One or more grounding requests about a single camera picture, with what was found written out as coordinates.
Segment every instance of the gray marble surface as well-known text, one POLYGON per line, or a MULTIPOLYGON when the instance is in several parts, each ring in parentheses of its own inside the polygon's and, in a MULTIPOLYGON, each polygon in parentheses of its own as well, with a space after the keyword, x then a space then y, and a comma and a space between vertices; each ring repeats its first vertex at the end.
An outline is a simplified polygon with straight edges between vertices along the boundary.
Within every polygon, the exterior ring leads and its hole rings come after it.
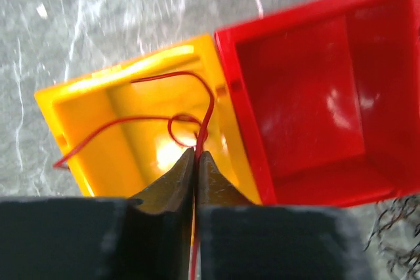
MULTIPOLYGON (((80 195, 70 173, 52 170, 60 153, 36 90, 302 1, 0 0, 0 195, 80 195)), ((371 207, 352 212, 368 234, 371 207)))

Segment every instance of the red wire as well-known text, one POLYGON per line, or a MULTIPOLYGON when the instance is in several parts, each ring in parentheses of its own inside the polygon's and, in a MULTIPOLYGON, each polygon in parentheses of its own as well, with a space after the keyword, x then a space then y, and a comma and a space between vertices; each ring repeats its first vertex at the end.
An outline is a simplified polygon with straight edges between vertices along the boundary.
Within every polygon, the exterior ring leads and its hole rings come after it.
POLYGON ((98 136, 104 130, 106 130, 106 129, 108 129, 111 126, 114 126, 116 124, 127 123, 129 121, 141 121, 141 120, 147 120, 147 119, 157 119, 157 120, 160 120, 160 121, 168 121, 169 135, 171 136, 173 141, 175 141, 178 145, 180 145, 182 147, 190 147, 190 146, 182 143, 181 141, 179 141, 177 139, 177 137, 175 137, 175 135, 173 134, 172 129, 171 129, 172 128, 172 122, 173 121, 184 121, 184 122, 188 122, 188 123, 196 123, 201 128, 200 121, 198 119, 196 119, 194 116, 188 115, 188 114, 177 114, 173 117, 139 115, 139 116, 130 116, 130 117, 123 117, 123 118, 115 119, 113 121, 110 121, 110 122, 98 127, 96 130, 94 130, 92 133, 90 133, 85 139, 83 139, 69 153, 67 153, 61 159, 59 159, 56 163, 54 163, 52 165, 52 167, 54 167, 56 169, 69 170, 69 167, 67 165, 65 165, 64 163, 66 161, 68 161, 69 159, 71 159, 73 156, 75 156, 77 153, 79 153, 90 141, 92 141, 92 139, 94 137, 98 136))
MULTIPOLYGON (((187 123, 198 124, 200 130, 198 132, 198 135, 195 134, 196 138, 197 138, 195 158, 196 158, 196 165, 198 166, 199 161, 200 161, 200 156, 203 153, 204 142, 209 135, 209 133, 207 132, 207 126, 209 125, 211 114, 213 113, 213 108, 215 107, 215 97, 213 96, 213 93, 211 92, 210 87, 207 85, 207 83, 204 81, 204 79, 201 78, 199 75, 195 74, 194 72, 191 72, 191 71, 175 71, 175 72, 166 73, 166 74, 163 74, 163 75, 155 75, 155 76, 152 76, 152 77, 135 79, 135 80, 132 80, 131 83, 139 83, 139 82, 145 82, 145 81, 165 79, 165 78, 175 77, 175 76, 178 76, 178 75, 190 75, 192 77, 195 77, 196 79, 198 79, 202 83, 202 85, 206 89, 207 93, 209 94, 209 97, 210 97, 209 107, 207 108, 207 111, 205 113, 205 116, 204 116, 204 119, 203 119, 202 123, 200 123, 200 121, 198 119, 196 119, 194 116, 189 115, 189 114, 183 114, 183 113, 176 114, 173 117, 166 117, 166 116, 132 116, 132 117, 123 117, 123 118, 115 119, 113 121, 110 121, 110 122, 98 127, 96 130, 94 130, 92 133, 90 133, 90 135, 88 135, 84 140, 82 140, 69 153, 67 153, 61 159, 59 159, 56 163, 54 163, 53 167, 68 170, 69 167, 67 165, 65 165, 65 162, 68 161, 70 158, 72 158, 77 153, 79 153, 80 150, 82 150, 94 137, 98 136, 98 134, 100 134, 102 131, 104 131, 107 128, 110 128, 111 126, 114 126, 116 124, 126 123, 126 122, 129 122, 129 121, 140 121, 140 120, 145 120, 145 119, 157 119, 157 120, 168 121, 167 128, 168 128, 169 136, 178 145, 184 146, 184 147, 188 147, 188 146, 186 144, 182 143, 181 141, 179 141, 172 132, 173 121, 184 121, 184 122, 187 122, 187 123)), ((196 187, 195 187, 196 192, 197 192, 197 184, 198 184, 198 181, 196 180, 196 187)), ((198 208, 198 201, 197 201, 197 198, 196 198, 196 207, 195 207, 196 211, 197 211, 197 208, 198 208)), ((194 230, 195 230, 194 244, 193 244, 193 247, 192 247, 192 263, 191 263, 191 277, 190 277, 191 279, 196 278, 197 254, 198 254, 198 246, 199 246, 199 243, 200 243, 200 238, 199 238, 199 235, 198 235, 197 227, 198 227, 198 217, 196 215, 196 223, 195 223, 195 226, 194 226, 194 230)))
MULTIPOLYGON (((213 108, 215 107, 215 97, 213 96, 213 93, 211 92, 210 87, 207 85, 207 83, 204 81, 203 78, 201 78, 199 75, 195 74, 194 72, 191 71, 176 71, 176 72, 172 72, 172 73, 166 73, 163 75, 155 75, 153 77, 147 77, 147 78, 142 78, 142 79, 136 79, 133 80, 132 83, 137 83, 137 82, 145 82, 145 81, 151 81, 151 80, 157 80, 157 79, 164 79, 164 78, 169 78, 169 77, 174 77, 177 75, 191 75, 192 77, 197 78, 205 87, 206 91, 209 93, 209 97, 210 97, 210 101, 209 101, 209 107, 207 108, 207 112, 205 113, 204 119, 203 119, 203 124, 200 127, 200 130, 198 132, 198 137, 197 137, 197 145, 196 145, 196 165, 198 165, 199 161, 200 161, 200 155, 203 153, 203 145, 204 145, 204 141, 206 138, 206 132, 207 132, 207 126, 210 122, 210 117, 211 114, 213 112, 213 108)), ((193 280, 196 278, 196 267, 197 267, 197 254, 198 254, 198 246, 200 243, 200 236, 198 234, 198 216, 197 216, 197 208, 198 208, 198 200, 196 198, 196 222, 195 222, 195 226, 194 226, 194 243, 192 245, 192 261, 191 261, 191 274, 190 274, 190 279, 193 280)))

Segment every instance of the yellow plastic box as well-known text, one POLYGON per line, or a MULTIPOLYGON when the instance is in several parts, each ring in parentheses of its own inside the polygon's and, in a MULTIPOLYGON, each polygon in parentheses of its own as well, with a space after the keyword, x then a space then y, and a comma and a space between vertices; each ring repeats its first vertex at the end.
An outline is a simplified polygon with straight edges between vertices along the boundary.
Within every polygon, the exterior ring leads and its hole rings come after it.
MULTIPOLYGON (((203 77, 216 98, 204 149, 238 190, 261 203, 210 35, 40 90, 35 98, 65 154, 99 126, 120 117, 189 113, 202 120, 209 96, 196 78, 131 83, 181 70, 203 77)), ((194 124, 173 124, 174 134, 186 144, 195 144, 194 131, 194 124)), ((166 121, 136 121, 106 129, 68 164, 84 195, 129 197, 167 172, 184 150, 169 136, 166 121)))

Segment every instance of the plastic box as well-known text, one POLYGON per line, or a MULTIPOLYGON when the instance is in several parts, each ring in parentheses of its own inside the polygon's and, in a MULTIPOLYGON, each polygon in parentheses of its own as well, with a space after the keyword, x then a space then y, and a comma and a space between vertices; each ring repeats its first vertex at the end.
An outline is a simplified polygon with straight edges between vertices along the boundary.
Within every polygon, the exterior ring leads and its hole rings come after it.
MULTIPOLYGON (((67 153, 119 117, 189 113, 203 119, 209 96, 196 78, 131 83, 181 70, 203 77, 216 96, 204 149, 238 190, 260 203, 211 35, 38 91, 35 97, 59 148, 67 153)), ((173 131, 180 141, 195 144, 197 126, 175 122, 173 131)), ((167 172, 184 150, 170 138, 167 122, 138 121, 105 130, 68 164, 84 195, 130 197, 167 172)))
POLYGON ((319 0, 219 30, 264 204, 420 190, 420 0, 319 0))

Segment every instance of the red plastic box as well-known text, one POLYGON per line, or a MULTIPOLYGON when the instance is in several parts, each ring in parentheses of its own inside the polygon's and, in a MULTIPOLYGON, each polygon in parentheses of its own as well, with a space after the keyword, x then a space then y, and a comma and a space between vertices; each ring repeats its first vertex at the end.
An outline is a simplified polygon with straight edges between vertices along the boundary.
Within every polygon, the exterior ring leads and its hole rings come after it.
POLYGON ((319 0, 215 34, 264 204, 420 191, 420 0, 319 0))

